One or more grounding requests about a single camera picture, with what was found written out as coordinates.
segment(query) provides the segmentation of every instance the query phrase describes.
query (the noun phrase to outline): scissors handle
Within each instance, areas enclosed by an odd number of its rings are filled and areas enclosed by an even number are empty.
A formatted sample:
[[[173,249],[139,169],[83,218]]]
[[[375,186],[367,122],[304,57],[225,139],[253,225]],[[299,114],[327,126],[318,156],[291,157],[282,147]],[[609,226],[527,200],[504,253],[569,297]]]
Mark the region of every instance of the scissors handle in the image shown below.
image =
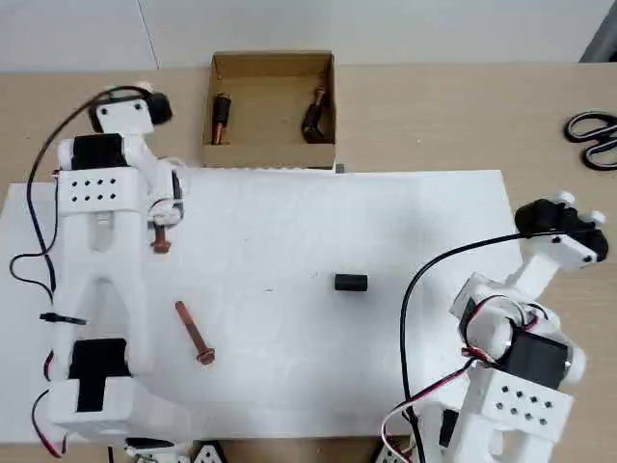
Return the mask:
[[[600,141],[597,145],[584,150],[580,156],[582,163],[594,171],[617,171],[617,161],[599,162],[594,160],[594,156],[600,152],[606,152],[617,147],[617,138],[608,137]]]
[[[598,128],[593,128],[587,132],[576,132],[575,126],[581,121],[600,121],[604,123],[604,125]],[[591,140],[598,140],[598,146],[602,145],[605,139],[610,137],[610,135],[614,132],[617,132],[617,117],[602,111],[587,111],[577,114],[569,119],[563,127],[563,134],[569,142],[582,143],[589,142]]]

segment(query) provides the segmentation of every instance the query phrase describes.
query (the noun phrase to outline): open cardboard box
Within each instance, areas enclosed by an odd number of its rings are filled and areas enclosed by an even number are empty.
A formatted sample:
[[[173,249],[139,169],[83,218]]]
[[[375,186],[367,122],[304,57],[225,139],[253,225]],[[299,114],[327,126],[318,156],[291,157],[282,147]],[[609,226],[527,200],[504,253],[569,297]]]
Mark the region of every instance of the open cardboard box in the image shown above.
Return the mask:
[[[327,107],[320,129],[326,144],[308,144],[302,121],[314,91],[324,87]],[[212,145],[212,106],[219,93],[231,98],[222,145]],[[208,167],[306,167],[335,163],[335,71],[329,51],[231,52],[212,57],[203,135]]]

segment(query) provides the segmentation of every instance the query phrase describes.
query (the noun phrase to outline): white paper sheet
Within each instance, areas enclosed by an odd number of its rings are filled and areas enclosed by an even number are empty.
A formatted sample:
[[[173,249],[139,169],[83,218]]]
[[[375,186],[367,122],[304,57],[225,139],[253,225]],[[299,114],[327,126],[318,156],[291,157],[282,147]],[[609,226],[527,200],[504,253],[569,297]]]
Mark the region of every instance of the white paper sheet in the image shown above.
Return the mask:
[[[52,188],[35,187],[47,234]],[[12,255],[37,249],[24,191],[12,185],[0,217],[7,266]],[[377,434],[383,415],[402,399],[398,316],[415,270],[452,247],[514,231],[497,171],[336,176],[201,169],[185,210],[169,232],[171,252],[148,262],[157,368],[145,383],[190,404],[208,438]],[[470,273],[502,279],[520,263],[518,244],[504,243],[445,261],[423,279],[408,315],[413,390],[464,362],[447,311]],[[0,442],[34,441],[29,412],[45,387],[41,366],[52,330],[37,318],[49,304],[40,289],[13,280],[7,266],[0,273]],[[46,276],[42,260],[17,270]],[[334,273],[369,275],[368,292],[334,291]],[[217,350],[210,368],[195,361],[176,299]],[[93,304],[96,332],[121,334],[114,297]],[[440,395],[456,403],[464,388],[461,380]]]

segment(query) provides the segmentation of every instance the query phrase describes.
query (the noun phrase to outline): wooden table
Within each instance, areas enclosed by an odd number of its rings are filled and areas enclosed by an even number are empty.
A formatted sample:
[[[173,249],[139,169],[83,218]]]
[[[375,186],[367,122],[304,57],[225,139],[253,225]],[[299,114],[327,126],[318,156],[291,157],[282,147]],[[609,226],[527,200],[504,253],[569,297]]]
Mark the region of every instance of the wooden table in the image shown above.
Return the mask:
[[[148,139],[155,153],[199,163],[207,69],[99,74],[0,75],[0,186],[23,181],[41,141],[75,105],[105,85],[148,80],[172,100],[175,118]],[[348,171],[501,169],[516,207],[557,190],[581,209],[609,218],[617,245],[617,173],[578,160],[561,124],[590,108],[617,111],[613,65],[412,65],[336,70],[337,162]],[[65,137],[90,131],[82,118]],[[55,167],[47,154],[40,178]],[[617,446],[617,259],[559,275],[543,301],[589,356],[566,435],[553,461],[615,461]],[[224,443],[233,462],[363,462],[376,439],[268,440]],[[0,460],[42,461],[34,447],[4,446]],[[104,449],[73,449],[67,461],[106,461]]]

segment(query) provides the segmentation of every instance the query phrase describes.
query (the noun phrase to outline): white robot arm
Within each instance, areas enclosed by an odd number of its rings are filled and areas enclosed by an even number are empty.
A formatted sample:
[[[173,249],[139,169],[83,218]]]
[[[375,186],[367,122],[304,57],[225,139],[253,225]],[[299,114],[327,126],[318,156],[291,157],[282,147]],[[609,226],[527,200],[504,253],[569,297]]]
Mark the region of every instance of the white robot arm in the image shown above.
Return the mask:
[[[574,399],[559,391],[585,372],[583,350],[561,331],[557,314],[536,301],[557,270],[604,260],[608,246],[599,212],[578,216],[574,197],[539,200],[517,212],[521,232],[569,234],[530,239],[530,255],[505,283],[473,274],[450,312],[460,320],[468,353],[486,359],[469,371],[469,388],[441,449],[445,423],[438,403],[420,412],[425,456],[431,463],[544,463],[560,440]],[[503,451],[503,432],[514,439]]]
[[[112,95],[90,107],[96,135],[58,148],[60,281],[54,294],[53,381],[49,419],[111,446],[151,449],[194,437],[184,407],[152,395],[139,376],[153,369],[151,301],[145,255],[150,228],[183,217],[175,165],[156,158],[143,135],[172,116],[162,94]],[[86,293],[114,290],[126,339],[87,336]]]

